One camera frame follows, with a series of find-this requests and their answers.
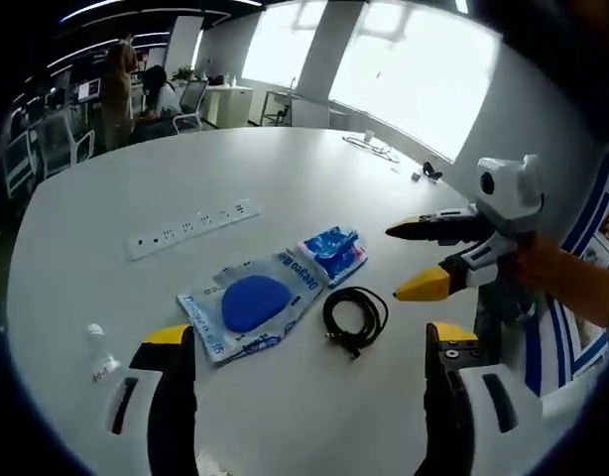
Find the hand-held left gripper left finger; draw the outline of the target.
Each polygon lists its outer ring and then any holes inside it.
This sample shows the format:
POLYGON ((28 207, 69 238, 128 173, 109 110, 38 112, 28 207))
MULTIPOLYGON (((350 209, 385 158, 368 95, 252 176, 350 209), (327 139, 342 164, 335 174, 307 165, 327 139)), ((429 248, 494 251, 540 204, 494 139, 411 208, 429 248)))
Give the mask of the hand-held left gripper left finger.
POLYGON ((107 401, 105 475, 196 475, 194 333, 149 333, 107 401))

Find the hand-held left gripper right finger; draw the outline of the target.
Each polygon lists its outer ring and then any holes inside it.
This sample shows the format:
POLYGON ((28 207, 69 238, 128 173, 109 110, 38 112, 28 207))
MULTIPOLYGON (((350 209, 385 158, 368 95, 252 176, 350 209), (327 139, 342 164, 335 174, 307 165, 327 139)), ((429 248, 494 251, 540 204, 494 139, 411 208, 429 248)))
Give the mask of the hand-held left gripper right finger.
POLYGON ((536 461, 543 402, 475 334, 426 325, 426 456, 418 475, 522 475, 536 461))

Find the person's right hand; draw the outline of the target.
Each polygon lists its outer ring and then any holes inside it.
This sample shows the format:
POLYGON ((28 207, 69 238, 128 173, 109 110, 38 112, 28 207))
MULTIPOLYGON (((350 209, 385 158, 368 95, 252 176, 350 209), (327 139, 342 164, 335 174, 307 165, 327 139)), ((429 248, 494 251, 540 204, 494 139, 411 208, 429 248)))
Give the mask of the person's right hand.
POLYGON ((555 287, 561 248, 552 240, 534 235, 519 244, 516 255, 516 275, 532 291, 551 294, 555 287))

